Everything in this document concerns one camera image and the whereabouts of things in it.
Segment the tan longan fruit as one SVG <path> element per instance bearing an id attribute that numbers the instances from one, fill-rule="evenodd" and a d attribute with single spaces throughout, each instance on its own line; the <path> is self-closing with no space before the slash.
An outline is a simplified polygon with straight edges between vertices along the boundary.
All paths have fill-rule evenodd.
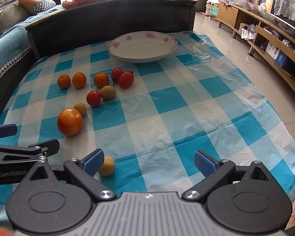
<path id="1" fill-rule="evenodd" d="M 115 162 L 110 156 L 105 156 L 104 157 L 104 163 L 99 169 L 98 173 L 101 176 L 110 176 L 114 173 L 115 171 Z"/>

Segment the large orange-red tomato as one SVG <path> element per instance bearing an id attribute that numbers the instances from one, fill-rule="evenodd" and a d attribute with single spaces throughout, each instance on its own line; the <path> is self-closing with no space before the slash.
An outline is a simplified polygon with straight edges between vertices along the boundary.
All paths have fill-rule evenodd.
<path id="1" fill-rule="evenodd" d="M 64 109 L 57 118 L 57 128 L 65 136 L 78 134 L 83 127 L 83 118 L 74 108 Z"/>

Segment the small tan longan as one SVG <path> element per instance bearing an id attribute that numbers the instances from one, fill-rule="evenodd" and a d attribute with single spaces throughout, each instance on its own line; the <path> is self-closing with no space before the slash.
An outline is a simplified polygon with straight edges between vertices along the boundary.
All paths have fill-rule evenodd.
<path id="1" fill-rule="evenodd" d="M 86 113 L 87 113 L 87 107 L 82 102 L 76 103 L 73 106 L 73 108 L 76 109 L 81 114 L 81 117 L 84 117 L 86 115 Z"/>

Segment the red cherry tomato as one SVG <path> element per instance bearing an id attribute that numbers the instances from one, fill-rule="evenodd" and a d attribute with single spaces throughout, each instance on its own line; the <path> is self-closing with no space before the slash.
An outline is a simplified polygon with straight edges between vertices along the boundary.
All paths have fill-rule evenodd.
<path id="1" fill-rule="evenodd" d="M 115 68 L 111 72 L 111 79 L 114 83 L 117 83 L 120 76 L 123 74 L 123 70 L 121 68 Z"/>
<path id="2" fill-rule="evenodd" d="M 119 79 L 118 84 L 122 89 L 128 89 L 134 82 L 134 73 L 132 71 L 124 71 Z"/>
<path id="3" fill-rule="evenodd" d="M 101 102 L 101 95 L 98 91 L 90 91 L 86 96 L 86 101 L 91 107 L 97 107 Z"/>

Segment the small orange far left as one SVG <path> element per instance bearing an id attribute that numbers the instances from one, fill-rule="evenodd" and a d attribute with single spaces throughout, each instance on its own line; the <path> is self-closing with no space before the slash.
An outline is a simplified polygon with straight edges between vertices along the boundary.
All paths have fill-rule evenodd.
<path id="1" fill-rule="evenodd" d="M 61 89 L 67 89 L 71 85 L 71 78 L 69 75 L 60 75 L 57 79 L 57 85 Z"/>

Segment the small orange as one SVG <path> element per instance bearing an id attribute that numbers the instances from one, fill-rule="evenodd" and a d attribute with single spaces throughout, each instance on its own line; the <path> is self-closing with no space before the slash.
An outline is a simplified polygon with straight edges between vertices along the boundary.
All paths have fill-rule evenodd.
<path id="1" fill-rule="evenodd" d="M 84 73 L 78 72 L 72 77 L 72 84 L 75 88 L 81 89 L 85 86 L 87 77 Z"/>
<path id="2" fill-rule="evenodd" d="M 71 78 L 69 75 L 60 75 L 57 79 L 57 85 L 61 89 L 67 89 L 71 85 Z"/>
<path id="3" fill-rule="evenodd" d="M 93 77 L 94 85 L 99 89 L 105 86 L 108 86 L 109 81 L 110 81 L 109 76 L 105 72 L 96 73 Z"/>

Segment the blue white checkered tablecloth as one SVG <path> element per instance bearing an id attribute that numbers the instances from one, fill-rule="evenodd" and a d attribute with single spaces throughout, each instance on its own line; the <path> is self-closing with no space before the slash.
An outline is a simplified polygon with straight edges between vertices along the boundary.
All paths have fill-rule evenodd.
<path id="1" fill-rule="evenodd" d="M 147 64 L 112 57 L 107 42 L 40 61 L 0 117 L 0 124 L 18 128 L 0 144 L 26 147 L 56 138 L 60 150 L 50 157 L 52 165 L 100 148 L 115 161 L 113 175 L 101 180 L 116 193 L 185 191 L 203 179 L 193 161 L 197 150 L 238 165 L 260 160 L 295 199 L 295 141 L 266 97 L 208 36 L 183 32 L 174 38 L 178 48 L 171 55 Z M 132 86 L 88 107 L 79 134 L 61 134 L 60 112 L 85 103 L 94 75 L 115 68 L 134 73 Z M 72 84 L 78 72 L 87 77 L 83 88 Z M 66 89 L 57 85 L 63 74 L 71 78 Z"/>

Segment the greenish tan longan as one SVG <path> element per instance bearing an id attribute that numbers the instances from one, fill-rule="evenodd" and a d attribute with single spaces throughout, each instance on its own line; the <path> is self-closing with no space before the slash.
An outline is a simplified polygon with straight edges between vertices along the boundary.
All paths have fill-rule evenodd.
<path id="1" fill-rule="evenodd" d="M 113 86 L 107 85 L 101 88 L 100 95 L 104 100 L 112 100 L 115 98 L 116 90 Z"/>

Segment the red cherry tomato rear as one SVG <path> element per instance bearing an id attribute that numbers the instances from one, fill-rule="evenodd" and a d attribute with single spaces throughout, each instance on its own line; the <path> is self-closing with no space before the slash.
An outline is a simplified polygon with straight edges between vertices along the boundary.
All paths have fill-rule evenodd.
<path id="1" fill-rule="evenodd" d="M 111 79 L 114 83 L 117 83 L 120 76 L 123 74 L 123 70 L 121 68 L 115 68 L 111 72 Z"/>

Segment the red cherry tomato front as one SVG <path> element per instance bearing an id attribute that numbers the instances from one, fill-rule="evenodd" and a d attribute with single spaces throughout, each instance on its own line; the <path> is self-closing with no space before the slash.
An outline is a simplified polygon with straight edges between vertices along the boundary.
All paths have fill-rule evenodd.
<path id="1" fill-rule="evenodd" d="M 128 89 L 134 82 L 134 73 L 132 71 L 124 71 L 119 79 L 118 84 L 122 89 Z"/>

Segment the dark wooden coffee table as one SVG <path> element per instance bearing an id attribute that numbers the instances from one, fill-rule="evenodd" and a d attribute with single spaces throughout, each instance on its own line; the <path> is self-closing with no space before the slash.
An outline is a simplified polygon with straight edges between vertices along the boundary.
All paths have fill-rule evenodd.
<path id="1" fill-rule="evenodd" d="M 136 31 L 193 30 L 197 0 L 107 0 L 61 9 L 25 27 L 36 58 Z"/>

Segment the orange patterned cushion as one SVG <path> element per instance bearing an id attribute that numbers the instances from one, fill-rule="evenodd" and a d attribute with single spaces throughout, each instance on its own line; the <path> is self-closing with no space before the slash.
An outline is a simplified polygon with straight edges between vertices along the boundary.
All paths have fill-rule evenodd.
<path id="1" fill-rule="evenodd" d="M 18 0 L 18 2 L 32 15 L 46 12 L 60 4 L 60 0 Z"/>

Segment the white floral porcelain bowl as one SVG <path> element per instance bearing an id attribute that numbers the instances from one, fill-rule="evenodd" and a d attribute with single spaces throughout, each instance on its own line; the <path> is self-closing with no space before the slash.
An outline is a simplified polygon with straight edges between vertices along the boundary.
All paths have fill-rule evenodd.
<path id="1" fill-rule="evenodd" d="M 129 63 L 149 63 L 159 61 L 178 48 L 178 41 L 164 33 L 138 31 L 124 34 L 108 45 L 109 53 Z"/>

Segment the long wooden TV cabinet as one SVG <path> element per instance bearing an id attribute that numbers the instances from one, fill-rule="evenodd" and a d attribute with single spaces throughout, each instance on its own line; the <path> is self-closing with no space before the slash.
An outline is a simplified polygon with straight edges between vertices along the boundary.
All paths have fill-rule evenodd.
<path id="1" fill-rule="evenodd" d="M 248 54 L 259 54 L 295 92 L 295 38 L 275 24 L 238 6 L 219 2 L 218 26 L 233 30 L 232 38 L 239 38 L 244 26 L 253 25 L 255 36 L 246 40 Z"/>

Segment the white plastic drawer unit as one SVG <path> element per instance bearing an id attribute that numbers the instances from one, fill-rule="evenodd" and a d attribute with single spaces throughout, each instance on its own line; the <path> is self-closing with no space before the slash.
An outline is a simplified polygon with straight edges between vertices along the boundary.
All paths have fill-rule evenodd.
<path id="1" fill-rule="evenodd" d="M 218 12 L 219 0 L 207 0 L 205 14 L 211 17 L 216 17 Z"/>

